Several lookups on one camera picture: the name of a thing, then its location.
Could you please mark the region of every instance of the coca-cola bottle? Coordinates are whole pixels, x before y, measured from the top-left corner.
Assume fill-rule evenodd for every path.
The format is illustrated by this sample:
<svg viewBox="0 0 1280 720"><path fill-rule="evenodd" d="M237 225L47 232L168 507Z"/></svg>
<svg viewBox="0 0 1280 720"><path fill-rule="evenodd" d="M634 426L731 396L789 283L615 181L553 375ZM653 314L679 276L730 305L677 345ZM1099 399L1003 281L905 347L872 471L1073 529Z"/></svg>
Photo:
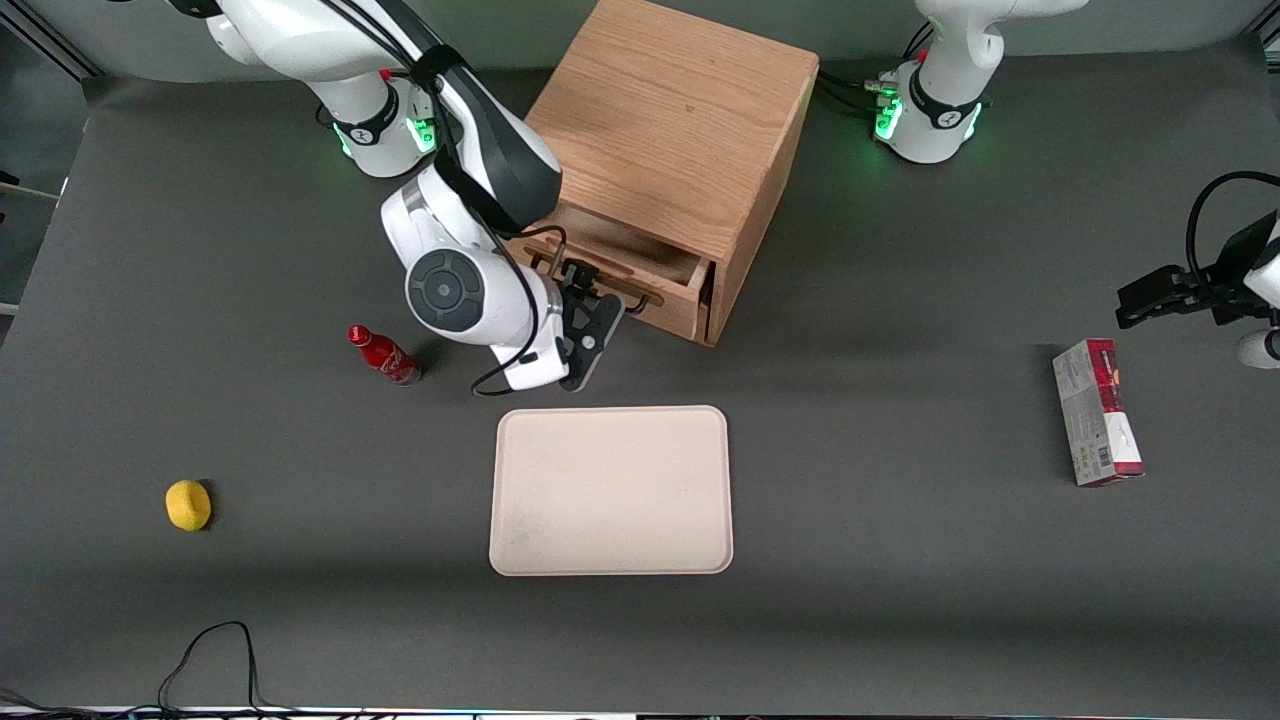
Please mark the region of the coca-cola bottle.
<svg viewBox="0 0 1280 720"><path fill-rule="evenodd" d="M408 387L422 379L422 370L417 363L392 338L374 334L365 325L351 325L347 340L360 348L370 368L387 375L393 383Z"/></svg>

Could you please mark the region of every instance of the gray wall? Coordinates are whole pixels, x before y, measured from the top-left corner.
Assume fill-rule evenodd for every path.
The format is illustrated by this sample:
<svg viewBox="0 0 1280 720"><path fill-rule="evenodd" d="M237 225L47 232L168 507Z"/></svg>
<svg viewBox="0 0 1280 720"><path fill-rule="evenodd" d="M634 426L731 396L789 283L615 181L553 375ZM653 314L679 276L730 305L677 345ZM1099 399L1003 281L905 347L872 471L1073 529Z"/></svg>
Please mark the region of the gray wall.
<svg viewBox="0 0 1280 720"><path fill-rule="evenodd" d="M180 82L264 77L223 56L204 24L164 0L28 0L115 74ZM594 0L408 0L477 67L554 65ZM901 53L920 17L910 0L660 0L808 47L824 58ZM1093 0L1059 18L1009 23L1018 55L1180 50L1235 35L1267 0Z"/></svg>

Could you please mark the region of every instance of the gray tabletop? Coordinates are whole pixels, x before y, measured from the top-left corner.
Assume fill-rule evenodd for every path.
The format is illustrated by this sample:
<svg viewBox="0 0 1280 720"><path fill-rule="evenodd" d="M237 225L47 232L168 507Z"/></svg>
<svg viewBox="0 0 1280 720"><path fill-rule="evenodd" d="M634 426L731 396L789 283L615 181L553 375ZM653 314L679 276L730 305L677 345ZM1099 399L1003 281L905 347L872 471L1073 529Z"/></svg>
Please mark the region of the gray tabletop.
<svg viewBox="0 0 1280 720"><path fill-rule="evenodd" d="M628 322L585 392L499 401L467 395L485 348L410 316L378 219L399 181L305 87L96 86L0 350L0 683L142 702L238 618L294 705L1274 717L1280 375L1236 364L1252 327L1112 316L1208 179L1280 160L1262 67L1249 41L1014 59L933 168L815 100L719 347ZM544 77L495 92L527 108ZM1274 206L1222 191L1204 252ZM426 382L365 368L355 322ZM1100 491L1048 364L1089 336L1119 337L1149 473ZM498 577L499 418L658 404L728 416L732 566ZM197 536L163 510L189 477L219 497ZM210 638L174 698L242 702L243 667Z"/></svg>

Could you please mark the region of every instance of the wooden box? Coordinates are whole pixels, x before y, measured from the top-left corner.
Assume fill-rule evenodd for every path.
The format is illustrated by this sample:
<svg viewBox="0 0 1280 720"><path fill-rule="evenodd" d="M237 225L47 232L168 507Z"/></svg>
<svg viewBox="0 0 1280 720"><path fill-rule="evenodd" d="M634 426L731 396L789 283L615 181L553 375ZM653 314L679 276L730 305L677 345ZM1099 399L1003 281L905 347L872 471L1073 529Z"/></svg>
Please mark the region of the wooden box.
<svg viewBox="0 0 1280 720"><path fill-rule="evenodd" d="M564 168L548 222L637 316L714 346L795 158L818 58L644 0L599 0L527 123ZM517 258L550 258L550 236Z"/></svg>

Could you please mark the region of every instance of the open drawer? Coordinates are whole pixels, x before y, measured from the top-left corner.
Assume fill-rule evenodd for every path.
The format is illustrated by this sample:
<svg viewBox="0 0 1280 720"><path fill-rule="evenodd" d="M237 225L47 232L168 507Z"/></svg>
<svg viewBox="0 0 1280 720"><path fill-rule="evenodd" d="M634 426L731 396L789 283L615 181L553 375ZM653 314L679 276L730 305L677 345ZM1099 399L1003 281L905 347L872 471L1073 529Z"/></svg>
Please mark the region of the open drawer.
<svg viewBox="0 0 1280 720"><path fill-rule="evenodd" d="M548 224L568 232L566 259L598 268L596 283L622 296L628 307L643 304L636 318L685 340L701 342L707 337L709 259L563 205L539 223ZM511 241L516 261L538 263L540 269L554 258L558 245L556 233Z"/></svg>

